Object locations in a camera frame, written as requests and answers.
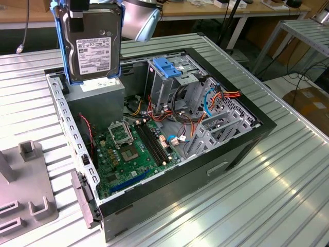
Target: blue drive bay latch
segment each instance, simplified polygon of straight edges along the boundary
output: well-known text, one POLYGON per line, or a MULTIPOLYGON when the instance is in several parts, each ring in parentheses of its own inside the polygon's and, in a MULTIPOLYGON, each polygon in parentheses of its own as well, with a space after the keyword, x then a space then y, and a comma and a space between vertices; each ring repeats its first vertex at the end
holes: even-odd
POLYGON ((173 78, 181 76, 181 72, 178 71, 175 66, 167 60, 167 58, 155 58, 153 59, 155 66, 163 72, 166 78, 173 78))

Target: aluminum work surface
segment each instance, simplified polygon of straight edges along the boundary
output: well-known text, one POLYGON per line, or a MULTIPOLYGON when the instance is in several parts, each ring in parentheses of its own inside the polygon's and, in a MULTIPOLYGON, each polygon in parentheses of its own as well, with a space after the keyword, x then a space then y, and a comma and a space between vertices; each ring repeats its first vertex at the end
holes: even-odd
MULTIPOLYGON (((107 243, 111 246, 325 246, 329 241, 329 146, 302 117, 206 37, 186 34, 124 42, 122 54, 195 48, 278 125, 235 168, 107 243)), ((48 50, 0 57, 0 150, 38 140, 44 150, 59 217, 3 244, 106 246, 88 230, 70 172, 70 150, 43 70, 62 65, 48 50)))
POLYGON ((291 20, 281 23, 282 29, 291 33, 318 52, 329 56, 329 27, 314 20, 291 20))

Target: gray plastic stand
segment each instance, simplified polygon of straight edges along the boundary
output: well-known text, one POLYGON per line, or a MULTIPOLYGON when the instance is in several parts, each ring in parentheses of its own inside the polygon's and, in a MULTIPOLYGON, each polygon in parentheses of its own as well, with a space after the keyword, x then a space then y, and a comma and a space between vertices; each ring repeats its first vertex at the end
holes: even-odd
POLYGON ((0 151, 0 244, 57 217, 41 145, 0 151))

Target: screw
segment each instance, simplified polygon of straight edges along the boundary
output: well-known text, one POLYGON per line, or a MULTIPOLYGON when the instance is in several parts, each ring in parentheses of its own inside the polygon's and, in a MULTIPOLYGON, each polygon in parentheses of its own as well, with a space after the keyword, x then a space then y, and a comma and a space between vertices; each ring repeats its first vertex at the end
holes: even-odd
POLYGON ((106 34, 106 32, 105 32, 105 30, 104 29, 101 29, 101 30, 99 30, 99 35, 105 35, 106 34))

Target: green circuit board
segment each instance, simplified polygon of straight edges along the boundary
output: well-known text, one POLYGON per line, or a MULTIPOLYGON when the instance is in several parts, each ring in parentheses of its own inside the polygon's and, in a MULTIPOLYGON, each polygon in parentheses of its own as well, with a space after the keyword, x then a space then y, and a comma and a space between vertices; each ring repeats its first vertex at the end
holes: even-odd
MULTIPOLYGON (((152 120, 147 122, 147 127, 155 136, 161 135, 156 123, 152 120)), ((143 176, 143 179, 149 178, 180 162, 180 157, 173 148, 165 149, 161 147, 171 159, 166 165, 158 165, 135 128, 134 125, 129 126, 134 140, 133 143, 131 145, 123 144, 120 148, 116 147, 109 131, 94 137, 98 157, 97 173, 100 177, 100 183, 97 186, 100 199, 107 198, 113 194, 114 192, 111 190, 122 186, 125 182, 131 183, 131 179, 135 178, 137 181, 129 186, 139 182, 138 178, 140 176, 143 176)))

